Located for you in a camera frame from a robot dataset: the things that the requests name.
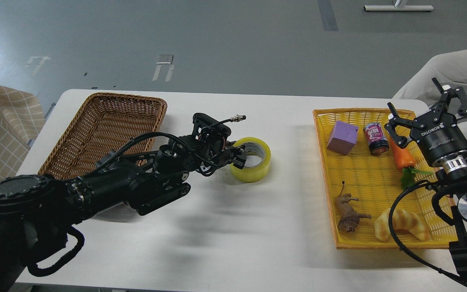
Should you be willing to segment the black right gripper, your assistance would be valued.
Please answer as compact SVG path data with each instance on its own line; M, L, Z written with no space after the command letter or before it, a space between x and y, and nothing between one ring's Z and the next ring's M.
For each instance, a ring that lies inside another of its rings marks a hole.
M384 129L396 146L415 143L429 166L441 167L445 160L467 157L467 139L456 125L467 120L467 94L462 87L443 89L437 78L431 80L441 94L431 110L416 117L414 111L398 110L388 102L390 115ZM460 101L456 114L448 111L453 99Z

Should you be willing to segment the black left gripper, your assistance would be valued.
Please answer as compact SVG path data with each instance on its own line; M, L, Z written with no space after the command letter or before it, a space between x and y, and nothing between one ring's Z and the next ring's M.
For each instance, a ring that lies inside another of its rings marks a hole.
M247 154L244 144L233 144L232 141L219 136L217 140L206 141L201 136L196 137L196 152L206 161L212 162L215 166L206 164L202 160L197 161L197 171L215 171L226 165L242 170L245 168Z

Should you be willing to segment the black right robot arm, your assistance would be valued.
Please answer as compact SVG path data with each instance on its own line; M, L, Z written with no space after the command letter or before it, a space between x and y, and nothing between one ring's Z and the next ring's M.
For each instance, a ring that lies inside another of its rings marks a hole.
M467 287L467 139L458 127L459 119L448 112L450 102L457 98L461 103L458 114L460 118L467 118L467 95L462 87L443 89L435 77L432 81L441 97L425 114L413 120L400 118L394 105L388 103L392 117L385 129L394 143L399 148L406 148L415 142L427 164L439 170L436 172L436 182L419 181L397 196L390 209L387 225L391 237L406 255ZM456 274L417 256L401 242L395 232L393 215L397 205L402 198L422 187L435 191L431 199L435 214L456 229L457 240L449 243Z

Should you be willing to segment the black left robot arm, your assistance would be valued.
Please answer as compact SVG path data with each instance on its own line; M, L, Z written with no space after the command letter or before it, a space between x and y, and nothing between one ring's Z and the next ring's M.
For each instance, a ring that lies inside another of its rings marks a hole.
M248 152L228 141L227 123L245 119L218 121L195 113L190 135L138 135L81 176L22 174L0 180L0 292L25 269L46 277L71 261L85 244L76 224L121 203L144 216L187 195L191 172L209 177L229 164L244 168Z

